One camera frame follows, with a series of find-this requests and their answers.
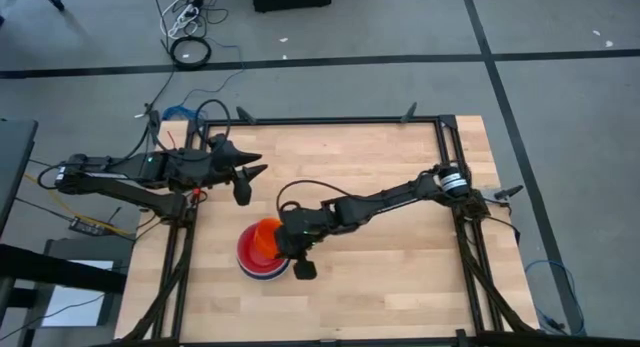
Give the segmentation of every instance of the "black cable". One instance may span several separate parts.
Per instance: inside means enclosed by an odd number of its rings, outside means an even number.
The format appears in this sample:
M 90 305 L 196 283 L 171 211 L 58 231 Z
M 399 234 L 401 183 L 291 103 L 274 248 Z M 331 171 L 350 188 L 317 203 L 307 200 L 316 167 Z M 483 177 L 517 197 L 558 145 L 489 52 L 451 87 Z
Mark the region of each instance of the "black cable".
M 144 142 L 145 138 L 147 137 L 147 133 L 149 133 L 149 125 L 147 125 L 144 128 L 144 131 L 142 132 L 142 136 L 140 137 L 140 140 L 138 140 L 138 143 L 136 143 L 135 147 L 133 147 L 133 149 L 131 150 L 131 152 L 127 153 L 124 157 L 122 157 L 122 159 L 113 162 L 113 163 L 109 163 L 107 166 L 108 167 L 113 167 L 113 166 L 117 166 L 123 162 L 128 161 L 135 153 L 136 151 L 138 151 L 138 149 L 140 149 L 140 146 L 142 146 L 142 143 Z
M 35 164 L 43 165 L 45 167 L 51 167 L 52 165 L 49 163 L 40 162 L 38 160 L 34 160 L 33 158 L 29 158 L 29 162 L 33 162 Z
M 121 209 L 122 209 L 122 207 L 116 208 L 116 210 L 113 211 L 113 213 L 111 214 L 111 217 L 109 217 L 109 219 L 107 220 L 107 223 L 111 223 L 113 218 L 118 214 L 118 212 L 120 212 Z
M 171 70 L 171 74 L 169 75 L 169 78 L 167 78 L 167 81 L 164 83 L 164 85 L 162 86 L 160 91 L 158 91 L 158 94 L 156 94 L 156 96 L 153 98 L 151 103 L 146 104 L 146 106 L 145 106 L 146 107 L 145 114 L 148 114 L 153 109 L 153 107 L 155 106 L 156 102 L 158 101 L 158 98 L 160 98 L 162 93 L 164 93 L 164 91 L 167 89 L 167 86 L 169 85 L 169 82 L 171 82 L 171 79 L 173 78 L 173 75 L 175 73 L 176 73 L 176 69 L 173 68 Z
M 492 200 L 489 198 L 484 198 L 484 200 L 487 202 L 495 203 L 500 207 L 507 207 L 509 209 L 509 216 L 511 216 L 511 213 L 513 212 L 513 210 L 511 209 L 511 204 L 509 202 L 500 202 L 500 201 Z
M 22 327 L 20 327 L 20 328 L 18 328 L 18 329 L 15 329 L 15 330 L 13 330 L 12 332 L 10 332 L 9 334 L 7 334 L 7 335 L 5 335 L 4 337 L 0 338 L 0 342 L 2 342 L 2 341 L 4 341 L 4 340 L 6 340 L 7 338 L 9 338 L 9 337 L 13 336 L 13 335 L 14 335 L 14 334 L 16 334 L 16 333 L 18 333 L 18 332 L 22 331 L 23 329 L 28 328 L 29 326 L 31 326 L 31 325 L 32 325 L 33 323 L 35 323 L 35 322 L 38 322 L 38 321 L 43 320 L 43 319 L 45 319 L 45 318 L 53 317 L 53 316 L 55 316 L 55 315 L 57 315 L 57 314 L 60 314 L 60 313 L 62 313 L 62 312 L 64 312 L 64 311 L 68 310 L 69 308 L 81 307 L 81 306 L 84 306 L 84 305 L 88 305 L 89 303 L 95 302 L 95 301 L 99 300 L 100 298 L 104 297 L 104 296 L 105 296 L 105 294 L 106 294 L 106 293 L 103 293 L 103 294 L 101 294 L 100 296 L 98 296 L 98 297 L 96 297 L 96 298 L 92 299 L 91 301 L 87 301 L 87 302 L 83 302 L 83 303 L 78 303 L 78 304 L 69 305 L 69 306 L 67 306 L 67 307 L 65 307 L 65 308 L 63 308 L 63 309 L 61 309 L 61 310 L 59 310 L 59 311 L 56 311 L 56 312 L 54 312 L 54 313 L 52 313 L 52 314 L 50 314 L 50 315 L 40 316 L 40 317 L 38 317 L 38 318 L 34 318 L 34 319 L 32 319 L 31 321 L 29 321 L 28 323 L 26 323 L 25 325 L 23 325 Z
M 162 15 L 162 8 L 160 7 L 160 1 L 158 1 L 158 0 L 155 0 L 155 1 L 156 1 L 156 8 L 158 9 L 158 15 L 160 16 L 160 19 L 162 20 L 162 26 L 164 27 L 164 30 L 165 30 L 164 42 L 162 40 L 160 40 L 160 43 L 162 43 L 162 45 L 164 46 L 165 52 L 167 52 L 167 54 L 170 55 L 170 53 L 169 53 L 169 30 L 167 29 L 167 22 L 164 20 L 164 16 Z
M 178 46 L 182 43 L 185 42 L 196 42 L 199 43 L 201 45 L 204 46 L 204 48 L 206 49 L 206 53 L 204 55 L 204 57 L 202 57 L 202 59 L 196 61 L 196 62 L 183 62 L 181 60 L 178 59 L 178 56 L 176 55 L 176 49 L 178 48 Z M 209 62 L 209 59 L 211 58 L 211 45 L 209 44 L 209 42 L 207 42 L 207 40 L 205 40 L 202 37 L 196 37 L 196 36 L 185 36 L 185 37 L 180 37 L 178 39 L 176 39 L 175 41 L 173 41 L 173 43 L 171 44 L 171 48 L 169 49 L 169 56 L 171 57 L 171 60 L 173 61 L 173 65 L 175 66 L 175 68 L 179 69 L 179 70 L 183 70 L 183 71 L 194 71 L 197 70 L 198 68 L 204 66 L 205 64 L 207 64 L 207 62 Z
M 153 216 L 151 216 L 151 218 L 149 218 L 149 220 L 148 220 L 147 222 L 144 222 L 144 223 L 140 224 L 138 227 L 136 227 L 136 230 L 139 230 L 140 228 L 142 228 L 142 227 L 144 227 L 144 226 L 148 225 L 148 224 L 149 224 L 149 223 L 151 223 L 154 219 L 156 219 L 156 217 L 158 217 L 158 216 L 154 214 Z
M 53 211 L 53 210 L 50 210 L 50 209 L 48 209 L 48 208 L 45 208 L 45 207 L 39 206 L 39 205 L 37 205 L 37 204 L 35 204 L 35 203 L 29 202 L 29 201 L 25 201 L 25 200 L 23 200 L 22 198 L 17 197 L 17 196 L 16 196 L 16 197 L 14 197 L 14 198 L 15 198 L 15 200 L 16 200 L 16 201 L 20 201 L 20 202 L 22 202 L 22 203 L 24 203 L 24 204 L 27 204 L 27 205 L 31 206 L 31 207 L 35 207 L 35 208 L 37 208 L 37 209 L 40 209 L 40 210 L 43 210 L 43 211 L 45 211 L 45 212 L 51 213 L 52 215 L 54 215 L 54 216 L 56 216 L 56 217 L 59 217 L 59 218 L 62 218 L 63 220 L 65 220 L 65 221 L 67 221 L 67 222 L 71 222 L 71 221 L 73 221 L 73 218 L 71 218 L 71 217 L 67 217 L 67 216 L 63 215 L 62 213 L 58 213 L 58 212 Z
M 509 222 L 506 222 L 506 221 L 503 221 L 503 220 L 501 220 L 501 219 L 498 219 L 498 218 L 495 218 L 495 217 L 491 217 L 491 216 L 486 216 L 485 218 L 488 218 L 488 219 L 490 219 L 490 220 L 494 220 L 494 221 L 496 221 L 496 222 L 500 222 L 500 223 L 502 223 L 502 224 L 504 224 L 504 225 L 507 225 L 507 226 L 511 227 L 511 229 L 513 229 L 513 231 L 514 231 L 515 233 L 520 234 L 520 231 L 519 231 L 519 230 L 518 230 L 514 225 L 512 225 L 512 224 L 511 224 L 511 223 L 509 223 Z
M 102 236 L 95 236 L 95 237 L 110 237 L 110 236 L 116 236 L 118 238 L 126 239 L 127 241 L 129 241 L 131 243 L 136 243 L 136 240 L 134 240 L 133 238 L 129 238 L 129 237 L 123 236 L 123 235 L 118 234 L 118 233 L 102 235 Z
M 196 17 L 196 19 L 195 19 L 194 21 L 191 21 L 190 23 L 195 23 L 195 24 L 197 24 L 197 25 L 198 25 L 198 27 L 202 27 L 202 28 L 199 28 L 199 30 L 202 30 L 202 36 L 196 36 L 196 35 L 193 35 L 193 34 L 191 34 L 189 31 L 187 31 L 187 29 L 185 28 L 185 29 L 184 29 L 184 33 L 185 33 L 187 36 L 191 36 L 191 37 L 198 37 L 198 38 L 204 38 L 204 37 L 207 35 L 207 29 L 208 29 L 208 27 L 207 27 L 207 20 L 206 20 L 206 18 L 205 18 L 204 16 L 202 16 L 202 15 L 198 15 L 198 16 Z
M 229 17 L 229 10 L 226 9 L 226 8 L 211 8 L 211 9 L 203 8 L 203 10 L 206 11 L 205 16 L 206 16 L 207 23 L 210 23 L 212 25 L 220 24 L 220 23 L 226 21 L 227 18 Z M 210 19 L 210 15 L 209 15 L 210 12 L 224 12 L 224 17 L 220 18 L 218 21 L 213 21 L 212 22 L 211 19 Z
M 203 199 L 198 199 L 198 202 L 196 203 L 197 205 L 199 205 L 200 203 L 206 201 L 209 199 L 209 194 L 205 191 L 200 191 L 200 194 L 204 196 Z
M 134 243 L 135 243 L 135 242 L 138 242 L 138 241 L 140 240 L 140 238 L 142 238 L 142 236 L 144 236 L 144 235 L 146 235 L 147 233 L 149 233 L 149 231 L 151 231 L 152 229 L 156 228 L 156 227 L 157 227 L 158 225 L 160 225 L 161 223 L 162 223 L 162 221 L 159 221 L 158 223 L 154 224 L 153 226 L 151 226 L 151 227 L 147 228 L 147 230 L 146 230 L 146 231 L 144 231 L 144 232 L 142 232 L 142 233 L 140 234 L 140 236 L 136 237 L 136 239 L 134 240 Z
M 225 144 L 225 142 L 227 142 L 227 140 L 229 139 L 229 132 L 231 132 L 231 115 L 229 114 L 229 109 L 227 108 L 227 106 L 225 106 L 225 104 L 222 103 L 218 99 L 212 98 L 212 99 L 208 99 L 208 100 L 202 102 L 200 104 L 200 106 L 198 106 L 198 108 L 196 109 L 196 116 L 194 118 L 194 121 L 195 121 L 195 124 L 196 124 L 196 133 L 198 133 L 198 136 L 200 136 L 200 140 L 201 141 L 205 141 L 206 142 L 207 139 L 204 137 L 203 132 L 200 130 L 198 121 L 200 119 L 200 112 L 209 103 L 217 103 L 220 106 L 220 108 L 222 108 L 222 111 L 224 111 L 224 114 L 227 117 L 227 125 L 226 125 L 226 129 L 224 131 L 224 140 L 222 142 L 218 143 L 218 145 L 211 151 L 211 155 L 213 155 L 220 148 L 222 148 L 222 146 Z
M 47 168 L 43 169 L 43 170 L 42 170 L 42 172 L 40 172 L 40 174 L 38 174 L 38 179 L 37 179 L 38 186 L 40 186 L 40 187 L 42 187 L 42 188 L 44 188 L 44 189 L 46 189 L 46 190 L 54 190 L 54 189 L 58 189 L 58 187 L 56 187 L 56 186 L 45 186 L 45 185 L 42 183 L 42 177 L 43 177 L 47 172 L 49 172 L 49 171 L 51 171 L 51 170 L 54 170 L 54 169 L 56 169 L 56 168 L 58 168 L 58 167 L 60 167 L 60 166 L 62 166 L 62 164 L 57 164 L 57 165 L 54 165 L 54 166 L 49 166 L 49 167 L 47 167 Z

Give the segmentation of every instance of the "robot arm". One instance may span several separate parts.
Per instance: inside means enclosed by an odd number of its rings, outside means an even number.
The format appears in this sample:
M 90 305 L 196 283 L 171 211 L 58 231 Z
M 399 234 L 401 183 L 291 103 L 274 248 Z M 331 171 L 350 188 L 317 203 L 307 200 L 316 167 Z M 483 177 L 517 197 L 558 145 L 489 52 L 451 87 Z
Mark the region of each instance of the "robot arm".
M 151 209 L 169 221 L 184 218 L 187 199 L 183 193 L 194 188 L 233 182 L 236 202 L 241 206 L 249 204 L 249 182 L 267 166 L 236 167 L 262 156 L 238 151 L 222 135 L 211 139 L 211 145 L 216 143 L 222 146 L 214 153 L 180 148 L 139 153 L 126 159 L 75 154 L 60 167 L 55 186 L 65 194 L 99 193 L 126 201 Z M 172 193 L 152 193 L 134 183 L 147 189 L 168 188 Z
M 489 215 L 482 194 L 469 187 L 457 167 L 436 165 L 413 181 L 366 197 L 347 195 L 323 201 L 317 210 L 286 202 L 279 207 L 282 226 L 275 231 L 278 257 L 297 260 L 294 272 L 298 279 L 313 279 L 315 266 L 306 260 L 313 245 L 328 235 L 354 232 L 375 215 L 417 201 L 460 208 L 469 218 Z

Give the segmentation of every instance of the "black tape line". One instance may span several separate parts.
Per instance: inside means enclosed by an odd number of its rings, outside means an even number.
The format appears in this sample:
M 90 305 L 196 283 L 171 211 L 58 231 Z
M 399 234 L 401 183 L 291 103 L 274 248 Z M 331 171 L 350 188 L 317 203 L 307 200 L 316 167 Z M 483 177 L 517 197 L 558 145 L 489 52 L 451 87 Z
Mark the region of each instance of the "black tape line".
M 398 63 L 438 63 L 438 62 L 482 62 L 479 54 L 452 54 L 452 55 L 397 55 L 397 56 L 367 56 L 367 57 L 335 57 L 335 58 L 307 58 L 290 60 L 268 60 L 244 62 L 245 69 L 269 69 L 291 67 L 322 67 L 322 66 L 357 66 L 380 65 Z M 198 68 L 198 71 L 226 71 L 243 68 L 241 62 L 217 62 L 207 63 Z M 149 65 L 149 66 L 122 66 L 122 67 L 98 67 L 98 68 L 63 68 L 42 69 L 26 71 L 0 71 L 0 79 L 23 79 L 43 77 L 78 77 L 78 76 L 103 76 L 103 75 L 128 75 L 144 73 L 168 73 L 173 66 Z
M 536 218 L 538 229 L 540 230 L 542 244 L 544 245 L 547 257 L 550 260 L 562 263 L 560 249 L 558 248 L 558 243 L 553 233 L 551 222 L 549 221 L 549 215 L 547 214 L 547 209 L 542 199 L 542 193 L 540 192 L 538 182 L 535 174 L 533 173 L 533 168 L 531 167 L 529 156 L 525 149 L 524 142 L 522 141 L 522 136 L 520 135 L 520 130 L 516 123 L 515 116 L 513 115 L 511 104 L 507 98 L 507 93 L 504 89 L 504 85 L 502 84 L 502 79 L 500 78 L 496 62 L 491 54 L 491 49 L 489 48 L 484 28 L 480 22 L 478 10 L 476 9 L 473 0 L 464 0 L 464 4 L 467 8 L 473 32 L 476 35 L 476 40 L 480 47 L 480 52 L 484 58 L 484 63 L 487 68 L 487 73 L 489 74 L 489 79 L 491 80 L 491 86 L 493 87 L 493 91 L 498 101 L 498 106 L 500 107 L 502 118 L 504 119 L 504 123 L 507 127 L 507 133 L 509 134 L 511 146 L 515 152 L 516 160 L 518 161 L 518 166 L 522 173 L 527 193 L 531 199 L 531 206 L 533 207 L 533 214 Z M 559 268 L 552 268 L 551 271 L 569 327 L 573 333 L 577 333 L 581 327 L 581 318 L 571 292 L 571 286 L 567 275 Z

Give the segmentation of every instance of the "wooden table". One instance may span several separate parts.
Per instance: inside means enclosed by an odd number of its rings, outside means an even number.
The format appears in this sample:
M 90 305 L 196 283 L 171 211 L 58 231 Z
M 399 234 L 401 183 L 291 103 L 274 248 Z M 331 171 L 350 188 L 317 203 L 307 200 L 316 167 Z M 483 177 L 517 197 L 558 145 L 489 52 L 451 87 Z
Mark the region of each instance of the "wooden table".
M 458 116 L 457 123 L 474 188 L 499 187 L 482 118 Z M 171 146 L 171 131 L 182 145 L 186 127 L 165 122 L 160 138 Z M 269 168 L 252 182 L 249 206 L 236 205 L 231 186 L 216 186 L 199 207 L 181 342 L 444 337 L 459 328 L 473 334 L 451 210 L 434 202 L 394 210 L 356 233 L 327 238 L 310 252 L 318 268 L 312 281 L 296 280 L 293 271 L 275 281 L 254 281 L 235 261 L 238 236 L 277 216 L 275 197 L 287 182 L 318 179 L 367 195 L 413 180 L 440 162 L 433 124 L 233 127 L 230 139 L 240 150 L 262 153 L 259 163 Z M 316 208 L 336 196 L 321 186 L 299 185 L 283 201 Z M 509 221 L 504 208 L 490 208 L 494 217 Z M 482 229 L 498 290 L 537 327 L 513 232 L 491 220 Z M 116 337 L 130 331 L 155 297 L 167 236 L 168 227 L 160 226 L 136 244 Z M 174 301 L 175 293 L 165 335 Z M 486 306 L 483 314 L 490 326 Z

